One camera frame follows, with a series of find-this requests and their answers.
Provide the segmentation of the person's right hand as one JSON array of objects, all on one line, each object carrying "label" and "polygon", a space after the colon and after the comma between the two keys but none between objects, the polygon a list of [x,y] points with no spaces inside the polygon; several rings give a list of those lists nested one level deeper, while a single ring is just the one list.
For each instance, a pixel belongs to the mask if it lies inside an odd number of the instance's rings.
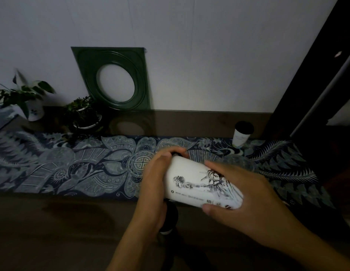
[{"label": "person's right hand", "polygon": [[299,222],[262,175],[216,162],[205,161],[205,165],[225,176],[243,194],[243,203],[238,209],[243,213],[244,220],[215,219],[219,223],[273,248],[274,230],[285,223]]}]

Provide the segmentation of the person's left hand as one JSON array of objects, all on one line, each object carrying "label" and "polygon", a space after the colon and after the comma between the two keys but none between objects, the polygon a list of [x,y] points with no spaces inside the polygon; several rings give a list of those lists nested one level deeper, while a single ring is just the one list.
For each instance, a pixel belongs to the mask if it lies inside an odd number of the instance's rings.
[{"label": "person's left hand", "polygon": [[171,161],[161,161],[159,151],[152,157],[142,174],[140,193],[129,228],[159,231],[163,226],[167,206],[164,203],[164,176]]}]

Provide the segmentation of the white illustrated paper cup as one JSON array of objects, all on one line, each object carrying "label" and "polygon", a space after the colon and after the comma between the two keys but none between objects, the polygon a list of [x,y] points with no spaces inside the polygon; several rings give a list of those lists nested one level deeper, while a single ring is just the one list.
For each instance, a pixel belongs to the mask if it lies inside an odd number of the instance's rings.
[{"label": "white illustrated paper cup", "polygon": [[204,204],[238,209],[243,194],[222,174],[174,155],[164,176],[164,198],[201,208]]}]

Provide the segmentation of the person's left forearm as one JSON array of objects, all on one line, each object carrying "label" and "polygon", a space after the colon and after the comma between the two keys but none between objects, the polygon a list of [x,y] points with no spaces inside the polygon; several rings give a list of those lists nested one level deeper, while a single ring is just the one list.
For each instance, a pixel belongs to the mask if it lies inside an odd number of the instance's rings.
[{"label": "person's left forearm", "polygon": [[128,228],[105,271],[138,271],[157,233]]}]

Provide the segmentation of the person's right forearm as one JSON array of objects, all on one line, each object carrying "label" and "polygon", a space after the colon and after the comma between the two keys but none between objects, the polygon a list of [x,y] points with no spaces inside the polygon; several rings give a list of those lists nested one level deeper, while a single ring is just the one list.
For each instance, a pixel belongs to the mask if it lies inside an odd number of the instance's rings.
[{"label": "person's right forearm", "polygon": [[299,222],[277,227],[272,247],[312,271],[350,271],[350,259]]}]

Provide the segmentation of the black cup lid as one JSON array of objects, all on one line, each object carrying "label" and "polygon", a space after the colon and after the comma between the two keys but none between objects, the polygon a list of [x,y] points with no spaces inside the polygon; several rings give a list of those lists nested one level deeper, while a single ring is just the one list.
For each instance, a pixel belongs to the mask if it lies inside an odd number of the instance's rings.
[{"label": "black cup lid", "polygon": [[159,233],[162,235],[168,235],[175,229],[179,217],[176,205],[168,199],[165,199],[165,202],[167,205],[167,212],[164,224],[159,230]]}]

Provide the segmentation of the white cup with black lid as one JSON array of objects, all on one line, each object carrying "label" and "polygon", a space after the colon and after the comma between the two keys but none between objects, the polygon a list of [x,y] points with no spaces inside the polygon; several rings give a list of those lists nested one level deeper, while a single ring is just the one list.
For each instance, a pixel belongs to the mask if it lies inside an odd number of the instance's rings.
[{"label": "white cup with black lid", "polygon": [[235,130],[232,138],[232,146],[242,146],[248,138],[254,133],[254,126],[247,121],[239,121],[235,124]]}]

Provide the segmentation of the blue patterned table runner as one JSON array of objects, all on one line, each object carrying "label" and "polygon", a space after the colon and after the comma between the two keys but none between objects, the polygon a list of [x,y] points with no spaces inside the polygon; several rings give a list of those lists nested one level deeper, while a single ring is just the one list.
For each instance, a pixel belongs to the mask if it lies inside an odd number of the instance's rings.
[{"label": "blue patterned table runner", "polygon": [[137,200],[142,170],[159,150],[180,146],[190,159],[235,164],[268,178],[288,205],[335,209],[293,141],[92,136],[0,132],[0,192]]}]

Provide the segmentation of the small plant in dark pot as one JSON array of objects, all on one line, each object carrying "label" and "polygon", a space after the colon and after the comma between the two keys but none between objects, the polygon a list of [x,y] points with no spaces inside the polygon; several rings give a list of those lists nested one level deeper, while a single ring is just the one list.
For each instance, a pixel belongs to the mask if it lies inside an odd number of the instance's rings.
[{"label": "small plant in dark pot", "polygon": [[77,98],[64,106],[63,120],[71,130],[89,130],[100,126],[101,113],[91,96]]}]

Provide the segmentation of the leafy plant in white pot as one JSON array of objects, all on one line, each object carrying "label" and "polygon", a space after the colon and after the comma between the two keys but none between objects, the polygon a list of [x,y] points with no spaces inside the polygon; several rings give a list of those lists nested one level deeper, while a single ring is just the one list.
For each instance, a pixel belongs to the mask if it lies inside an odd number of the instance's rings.
[{"label": "leafy plant in white pot", "polygon": [[28,83],[18,70],[12,83],[15,88],[0,83],[0,109],[11,109],[29,122],[43,118],[43,100],[48,94],[55,94],[54,88],[46,81]]}]

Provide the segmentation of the grey blue cloth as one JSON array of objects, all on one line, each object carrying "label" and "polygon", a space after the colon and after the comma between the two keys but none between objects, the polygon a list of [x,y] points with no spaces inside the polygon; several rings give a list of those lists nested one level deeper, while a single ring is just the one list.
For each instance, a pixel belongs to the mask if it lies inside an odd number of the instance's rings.
[{"label": "grey blue cloth", "polygon": [[13,119],[15,119],[18,114],[14,111],[11,106],[7,106],[5,108],[1,108],[0,105],[0,130],[10,123]]}]

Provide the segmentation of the green frame with oval opening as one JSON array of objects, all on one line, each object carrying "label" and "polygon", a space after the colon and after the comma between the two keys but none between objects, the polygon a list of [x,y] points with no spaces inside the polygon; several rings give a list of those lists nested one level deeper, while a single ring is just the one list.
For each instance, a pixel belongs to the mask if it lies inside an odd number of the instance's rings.
[{"label": "green frame with oval opening", "polygon": [[[87,91],[96,102],[121,111],[151,109],[145,48],[72,46],[71,50]],[[108,65],[119,66],[132,78],[134,93],[129,100],[111,99],[100,89],[98,76]]]}]

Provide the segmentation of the dark door frame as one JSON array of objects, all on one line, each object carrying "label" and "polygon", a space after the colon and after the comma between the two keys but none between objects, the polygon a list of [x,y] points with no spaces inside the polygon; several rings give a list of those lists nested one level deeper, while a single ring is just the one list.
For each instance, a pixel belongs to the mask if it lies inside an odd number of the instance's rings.
[{"label": "dark door frame", "polygon": [[338,0],[270,117],[262,138],[288,137],[350,55],[350,0]]}]

